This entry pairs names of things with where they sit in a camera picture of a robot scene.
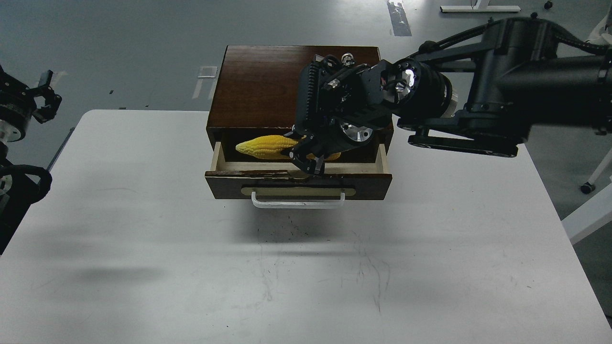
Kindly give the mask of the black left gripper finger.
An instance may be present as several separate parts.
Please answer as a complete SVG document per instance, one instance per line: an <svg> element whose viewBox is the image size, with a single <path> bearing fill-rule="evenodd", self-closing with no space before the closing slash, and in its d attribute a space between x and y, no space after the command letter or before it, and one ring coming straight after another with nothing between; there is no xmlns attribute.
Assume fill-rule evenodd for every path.
<svg viewBox="0 0 612 344"><path fill-rule="evenodd" d="M44 124L50 120L53 120L57 115L57 111L60 107L63 98L55 93L55 90L51 86L54 72L47 70L40 76L38 86L29 88L26 90L26 95L33 100L33 111L32 116L40 123ZM38 107L35 99L42 97L44 99L44 106Z"/></svg>

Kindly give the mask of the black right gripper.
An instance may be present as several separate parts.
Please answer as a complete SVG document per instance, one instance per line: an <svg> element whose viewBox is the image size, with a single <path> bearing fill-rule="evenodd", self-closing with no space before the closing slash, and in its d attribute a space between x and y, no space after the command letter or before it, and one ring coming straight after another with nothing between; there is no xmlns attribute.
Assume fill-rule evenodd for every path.
<svg viewBox="0 0 612 344"><path fill-rule="evenodd" d="M354 150L392 125L392 65L342 63L332 55L313 57L302 70L294 134L289 149L294 166L310 175L324 173L326 154Z"/></svg>

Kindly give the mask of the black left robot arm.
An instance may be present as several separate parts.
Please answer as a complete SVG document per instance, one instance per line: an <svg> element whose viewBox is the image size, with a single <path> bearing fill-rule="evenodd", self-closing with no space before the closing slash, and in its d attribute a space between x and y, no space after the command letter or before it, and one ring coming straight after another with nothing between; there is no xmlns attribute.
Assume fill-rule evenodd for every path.
<svg viewBox="0 0 612 344"><path fill-rule="evenodd" d="M54 73L44 71L36 86L0 70L0 252L4 253L31 206L52 187L49 168L15 161L9 146L26 137L32 119L43 124L55 118L63 98L52 87Z"/></svg>

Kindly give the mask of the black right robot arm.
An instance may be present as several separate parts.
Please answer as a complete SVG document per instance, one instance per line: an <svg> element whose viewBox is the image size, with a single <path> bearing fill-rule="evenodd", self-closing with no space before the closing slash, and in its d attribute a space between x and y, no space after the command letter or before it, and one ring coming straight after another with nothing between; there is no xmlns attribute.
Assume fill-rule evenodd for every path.
<svg viewBox="0 0 612 344"><path fill-rule="evenodd" d="M390 63L315 57L299 77L296 120L282 154L311 175L332 154L367 145L398 118L408 143L515 157L535 124L611 132L611 46L555 22L513 17L424 42Z"/></svg>

